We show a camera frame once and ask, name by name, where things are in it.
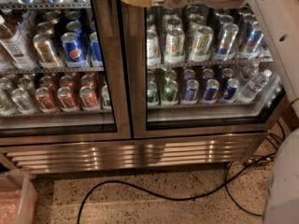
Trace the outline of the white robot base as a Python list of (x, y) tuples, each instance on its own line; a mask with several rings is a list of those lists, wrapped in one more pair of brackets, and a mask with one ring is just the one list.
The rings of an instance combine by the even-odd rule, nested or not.
[(275, 157), (263, 211), (263, 224), (299, 224), (299, 129)]

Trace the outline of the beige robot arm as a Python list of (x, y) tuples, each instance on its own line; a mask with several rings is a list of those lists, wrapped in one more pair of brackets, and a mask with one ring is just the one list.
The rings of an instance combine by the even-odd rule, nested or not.
[(214, 8), (249, 4), (260, 24), (292, 108), (299, 115), (299, 1), (182, 0)]

